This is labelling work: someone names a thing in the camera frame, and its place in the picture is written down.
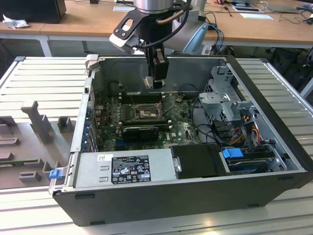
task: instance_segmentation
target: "tissue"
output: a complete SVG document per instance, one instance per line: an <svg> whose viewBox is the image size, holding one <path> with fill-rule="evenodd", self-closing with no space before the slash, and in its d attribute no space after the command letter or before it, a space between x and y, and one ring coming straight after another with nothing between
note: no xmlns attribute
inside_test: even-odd
<svg viewBox="0 0 313 235"><path fill-rule="evenodd" d="M27 24L25 20L13 20L6 17L5 15L3 15L3 18L4 20L2 21L2 23L4 23L8 28L16 29L29 26L29 24Z"/></svg>

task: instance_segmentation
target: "warning label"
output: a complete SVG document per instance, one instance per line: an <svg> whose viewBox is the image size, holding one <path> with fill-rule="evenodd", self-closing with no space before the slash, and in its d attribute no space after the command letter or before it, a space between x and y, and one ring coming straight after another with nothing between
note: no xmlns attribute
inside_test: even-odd
<svg viewBox="0 0 313 235"><path fill-rule="evenodd" d="M112 158L112 184L151 181L148 155Z"/></svg>

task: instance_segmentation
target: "blue release tab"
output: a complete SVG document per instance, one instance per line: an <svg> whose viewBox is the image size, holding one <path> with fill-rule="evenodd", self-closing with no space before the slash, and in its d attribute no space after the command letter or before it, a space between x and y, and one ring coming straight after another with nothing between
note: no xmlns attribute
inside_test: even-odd
<svg viewBox="0 0 313 235"><path fill-rule="evenodd" d="M242 158L243 153L239 148L227 148L222 151L224 158Z"/></svg>
<svg viewBox="0 0 313 235"><path fill-rule="evenodd" d="M51 170L49 174L50 179L62 179L63 171L61 169Z"/></svg>

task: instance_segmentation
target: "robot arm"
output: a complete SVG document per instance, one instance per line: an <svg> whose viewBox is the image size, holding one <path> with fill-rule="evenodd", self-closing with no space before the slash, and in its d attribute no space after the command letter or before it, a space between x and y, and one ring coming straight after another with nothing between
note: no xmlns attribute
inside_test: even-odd
<svg viewBox="0 0 313 235"><path fill-rule="evenodd" d="M163 43L186 25L192 9L191 1L134 0L136 8L128 12L110 37L110 41L123 50L139 49L145 53L148 76L144 82L147 88L158 89L164 85L169 62L164 54ZM173 31L173 21L180 16L182 21Z"/></svg>

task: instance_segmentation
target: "paper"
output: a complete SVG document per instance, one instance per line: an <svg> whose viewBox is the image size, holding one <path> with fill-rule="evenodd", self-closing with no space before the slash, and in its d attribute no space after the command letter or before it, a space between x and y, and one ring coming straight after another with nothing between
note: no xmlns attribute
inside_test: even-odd
<svg viewBox="0 0 313 235"><path fill-rule="evenodd" d="M131 6L115 6L113 7L113 11L122 11L122 12L128 12L134 10L134 7Z"/></svg>
<svg viewBox="0 0 313 235"><path fill-rule="evenodd" d="M13 20L6 17L5 15L3 15L3 19L4 20L2 21L2 23L4 23L8 28L16 29L29 26L29 24L27 24L25 20Z"/></svg>
<svg viewBox="0 0 313 235"><path fill-rule="evenodd" d="M273 18L269 15L263 15L263 14L246 14L246 13L240 13L244 18L246 19L261 19L261 20L273 20Z"/></svg>

